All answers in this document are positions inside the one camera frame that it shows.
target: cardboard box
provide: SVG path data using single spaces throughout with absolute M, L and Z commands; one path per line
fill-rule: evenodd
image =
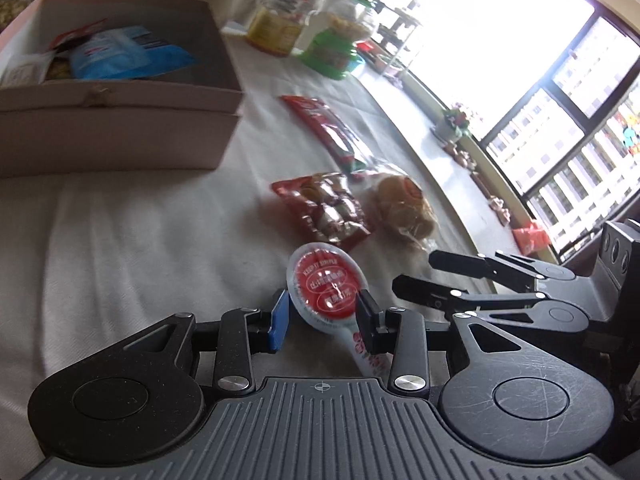
M 0 34 L 0 73 L 15 53 L 107 19 L 143 25 L 198 60 L 154 80 L 61 80 L 0 89 L 0 176 L 204 169 L 222 160 L 242 90 L 207 3 L 35 0 Z

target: red packet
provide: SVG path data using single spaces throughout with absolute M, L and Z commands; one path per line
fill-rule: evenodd
M 281 99 L 305 121 L 349 176 L 374 167 L 375 158 L 367 145 L 320 99 L 283 95 Z
M 89 23 L 84 27 L 76 28 L 75 30 L 69 30 L 67 32 L 63 32 L 59 36 L 55 37 L 53 41 L 49 44 L 48 50 L 55 50 L 59 46 L 68 43 L 72 40 L 79 40 L 81 38 L 87 38 L 96 32 L 100 32 L 104 28 L 104 24 L 107 22 L 107 19 L 98 20 L 97 22 Z

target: white packet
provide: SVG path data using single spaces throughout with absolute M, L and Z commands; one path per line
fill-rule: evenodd
M 41 84 L 55 55 L 55 52 L 14 54 L 4 69 L 0 86 L 7 88 Z

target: orange object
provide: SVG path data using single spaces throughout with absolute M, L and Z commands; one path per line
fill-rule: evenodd
M 525 256 L 545 249 L 551 244 L 551 238 L 545 227 L 537 220 L 532 221 L 528 227 L 512 229 L 511 232 L 520 252 Z

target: green lid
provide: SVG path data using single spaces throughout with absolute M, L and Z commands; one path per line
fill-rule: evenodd
M 363 4 L 365 7 L 369 7 L 369 9 L 373 9 L 373 4 L 369 0 L 356 0 L 359 4 Z

